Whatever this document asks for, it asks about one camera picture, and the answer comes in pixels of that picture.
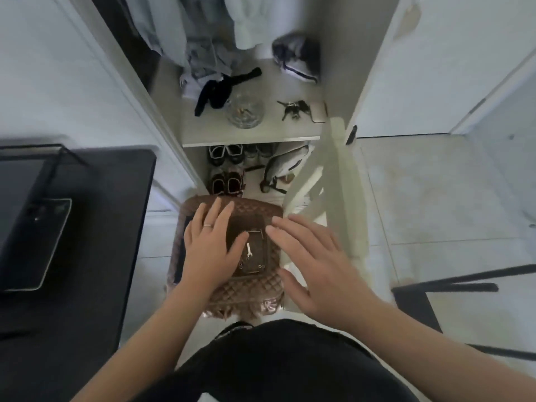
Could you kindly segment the person's right hand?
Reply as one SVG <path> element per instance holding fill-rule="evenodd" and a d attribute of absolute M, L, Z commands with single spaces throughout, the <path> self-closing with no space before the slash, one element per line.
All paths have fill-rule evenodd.
<path fill-rule="evenodd" d="M 290 257 L 280 248 L 300 272 L 305 281 L 303 286 L 311 296 L 311 309 L 299 310 L 325 326 L 357 333 L 359 327 L 370 320 L 367 306 L 374 309 L 379 305 L 379 298 L 350 260 L 329 260 L 326 257 L 328 234 L 334 234 L 330 229 L 297 214 L 284 218 L 308 227 L 325 247 L 322 257 Z M 266 227 L 266 233 L 271 238 L 271 223 Z"/>

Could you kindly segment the person's left hand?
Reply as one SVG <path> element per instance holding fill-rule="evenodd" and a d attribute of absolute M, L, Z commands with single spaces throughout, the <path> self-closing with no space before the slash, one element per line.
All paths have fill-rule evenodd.
<path fill-rule="evenodd" d="M 186 249 L 182 279 L 179 283 L 179 286 L 205 296 L 210 296 L 219 286 L 227 282 L 238 267 L 229 266 L 230 247 L 227 246 L 227 228 L 235 209 L 235 202 L 230 201 L 225 207 L 222 206 L 220 213 L 224 232 L 222 240 L 203 238 L 203 222 L 210 208 L 206 203 L 201 203 L 191 220 L 192 243 Z"/>

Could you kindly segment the person's left forearm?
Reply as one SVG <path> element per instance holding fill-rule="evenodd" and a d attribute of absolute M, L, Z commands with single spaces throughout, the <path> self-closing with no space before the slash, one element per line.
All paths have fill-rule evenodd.
<path fill-rule="evenodd" d="M 179 283 L 71 402 L 130 402 L 172 372 L 218 285 L 211 281 Z"/>

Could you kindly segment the white wardrobe door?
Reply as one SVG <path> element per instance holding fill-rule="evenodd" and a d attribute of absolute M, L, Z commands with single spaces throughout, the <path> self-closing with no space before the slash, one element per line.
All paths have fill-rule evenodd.
<path fill-rule="evenodd" d="M 369 252 L 367 206 L 358 165 L 345 136 L 342 118 L 324 123 L 320 139 L 285 194 L 283 214 L 294 213 L 301 200 L 309 197 L 300 214 L 311 221 L 325 215 L 349 258 L 363 261 Z"/>

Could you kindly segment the pair of black white sneakers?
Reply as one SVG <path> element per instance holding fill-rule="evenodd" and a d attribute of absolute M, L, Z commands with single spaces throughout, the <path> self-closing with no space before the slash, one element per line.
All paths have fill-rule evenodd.
<path fill-rule="evenodd" d="M 231 164 L 241 164 L 245 161 L 242 144 L 215 145 L 207 148 L 207 159 L 214 167 L 221 167 L 226 160 Z"/>

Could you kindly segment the pair of grey shoes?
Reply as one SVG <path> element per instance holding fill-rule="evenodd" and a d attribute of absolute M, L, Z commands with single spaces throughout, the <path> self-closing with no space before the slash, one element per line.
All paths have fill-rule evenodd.
<path fill-rule="evenodd" d="M 251 143 L 243 146 L 247 167 L 266 165 L 274 155 L 276 143 Z"/>

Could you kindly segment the person's black clothing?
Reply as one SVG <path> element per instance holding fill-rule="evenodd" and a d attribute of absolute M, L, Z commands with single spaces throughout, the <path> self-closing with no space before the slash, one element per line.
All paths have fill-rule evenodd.
<path fill-rule="evenodd" d="M 132 402 L 419 402 L 364 346 L 292 319 L 236 322 Z"/>

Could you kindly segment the clear glass ashtray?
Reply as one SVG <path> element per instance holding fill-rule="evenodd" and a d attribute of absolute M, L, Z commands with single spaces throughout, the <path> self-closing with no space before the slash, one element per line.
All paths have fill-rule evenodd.
<path fill-rule="evenodd" d="M 224 105 L 224 113 L 228 122 L 236 128 L 255 128 L 264 119 L 264 102 L 249 92 L 232 92 Z"/>

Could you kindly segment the black desk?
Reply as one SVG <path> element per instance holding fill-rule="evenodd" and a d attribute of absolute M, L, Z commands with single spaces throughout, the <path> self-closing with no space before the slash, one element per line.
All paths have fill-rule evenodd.
<path fill-rule="evenodd" d="M 69 402 L 119 345 L 157 157 L 78 154 L 51 184 L 72 208 L 44 283 L 0 293 L 0 402 Z"/>

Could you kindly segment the bunch of dark keys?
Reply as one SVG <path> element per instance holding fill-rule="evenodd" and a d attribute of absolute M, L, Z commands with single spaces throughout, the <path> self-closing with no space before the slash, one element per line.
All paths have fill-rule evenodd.
<path fill-rule="evenodd" d="M 312 119 L 310 105 L 308 105 L 304 100 L 298 100 L 295 102 L 282 102 L 278 100 L 277 103 L 284 107 L 284 114 L 281 119 L 282 121 L 284 121 L 288 116 L 290 116 L 292 120 L 297 121 L 301 119 L 300 113 L 304 113 L 308 115 L 310 119 Z"/>

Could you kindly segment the black sock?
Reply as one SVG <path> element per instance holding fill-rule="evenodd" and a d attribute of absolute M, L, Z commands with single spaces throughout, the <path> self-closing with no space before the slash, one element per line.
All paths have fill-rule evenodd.
<path fill-rule="evenodd" d="M 233 87 L 246 81 L 258 78 L 262 75 L 260 67 L 255 67 L 246 74 L 241 75 L 223 75 L 222 80 L 209 80 L 202 88 L 194 110 L 195 117 L 200 117 L 209 104 L 212 109 L 222 109 L 228 101 Z"/>

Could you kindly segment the white crumpled cloth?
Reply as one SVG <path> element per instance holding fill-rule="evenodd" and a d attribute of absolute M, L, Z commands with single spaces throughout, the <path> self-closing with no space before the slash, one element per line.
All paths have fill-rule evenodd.
<path fill-rule="evenodd" d="M 197 101 L 204 88 L 204 83 L 189 73 L 183 73 L 179 78 L 179 86 L 183 99 Z"/>

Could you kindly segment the white wardrobe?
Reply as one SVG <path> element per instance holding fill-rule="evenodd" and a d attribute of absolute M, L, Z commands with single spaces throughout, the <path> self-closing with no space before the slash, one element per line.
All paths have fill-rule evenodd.
<path fill-rule="evenodd" d="M 236 93 L 257 95 L 264 104 L 264 117 L 255 128 L 233 126 L 226 111 L 206 108 L 195 117 L 194 101 L 184 99 L 179 87 L 178 66 L 162 57 L 146 90 L 128 62 L 92 0 L 57 0 L 83 35 L 103 55 L 112 76 L 124 87 L 142 119 L 150 121 L 153 133 L 163 144 L 162 153 L 189 179 L 177 200 L 206 195 L 209 165 L 206 147 L 230 144 L 283 143 L 319 140 L 324 123 L 309 116 L 292 120 L 278 103 L 304 100 L 322 103 L 327 118 L 342 118 L 345 137 L 354 124 L 365 92 L 372 84 L 371 73 L 393 43 L 395 26 L 401 21 L 401 0 L 275 0 L 271 15 L 276 36 L 302 27 L 320 40 L 320 82 L 307 83 L 284 74 L 269 58 L 271 43 L 247 53 L 238 73 L 260 67 L 262 76 L 236 88 Z"/>

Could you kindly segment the hanging grey garment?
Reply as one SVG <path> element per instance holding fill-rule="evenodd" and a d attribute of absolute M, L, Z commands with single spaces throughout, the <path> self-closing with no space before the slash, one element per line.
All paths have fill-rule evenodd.
<path fill-rule="evenodd" d="M 147 46 L 195 78 L 231 75 L 238 52 L 225 40 L 232 27 L 224 0 L 125 0 Z"/>

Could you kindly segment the white room door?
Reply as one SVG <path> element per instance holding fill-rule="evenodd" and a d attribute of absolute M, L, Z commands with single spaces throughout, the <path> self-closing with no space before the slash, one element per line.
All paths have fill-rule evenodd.
<path fill-rule="evenodd" d="M 536 49 L 536 0 L 412 0 L 357 137 L 449 133 Z"/>

